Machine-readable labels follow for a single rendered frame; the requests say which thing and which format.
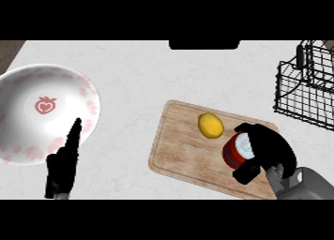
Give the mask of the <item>wooden cutting board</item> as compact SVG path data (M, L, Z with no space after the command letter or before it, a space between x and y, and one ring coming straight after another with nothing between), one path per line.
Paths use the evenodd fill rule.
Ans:
M225 133L217 139L208 139L198 129L202 113L214 113L225 124ZM260 171L253 182L241 185L223 159L225 144L235 135L235 127L244 122L278 130L270 122L170 100L164 107L148 166L154 172L238 198L273 200L276 195L266 172Z

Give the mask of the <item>yellow lemon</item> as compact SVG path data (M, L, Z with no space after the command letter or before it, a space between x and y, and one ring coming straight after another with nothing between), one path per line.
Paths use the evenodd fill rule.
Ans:
M202 135L210 139L217 139L225 132L225 125L220 118L210 112L198 117L198 128Z

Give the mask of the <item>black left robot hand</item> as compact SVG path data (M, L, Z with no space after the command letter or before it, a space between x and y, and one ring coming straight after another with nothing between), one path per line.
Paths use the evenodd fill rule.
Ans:
M55 154L46 157L47 181L44 198L53 199L59 193L71 193L78 165L78 141L81 133L81 119L77 118L67 135L65 145Z

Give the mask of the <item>white bowl with red print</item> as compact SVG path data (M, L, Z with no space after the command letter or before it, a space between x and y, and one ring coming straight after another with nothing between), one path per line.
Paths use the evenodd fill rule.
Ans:
M9 70L0 75L0 163L43 164L65 145L75 121L86 141L99 118L99 90L83 73L56 64Z

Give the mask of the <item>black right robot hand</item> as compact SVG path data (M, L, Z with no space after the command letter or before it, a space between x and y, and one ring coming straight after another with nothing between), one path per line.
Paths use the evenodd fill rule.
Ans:
M290 178L297 169L297 157L290 143L278 132L262 124L250 123L242 123L234 130L248 134L256 155L234 171L235 180L247 185L260 174L260 169L269 170L278 165L282 165L284 168L281 178Z

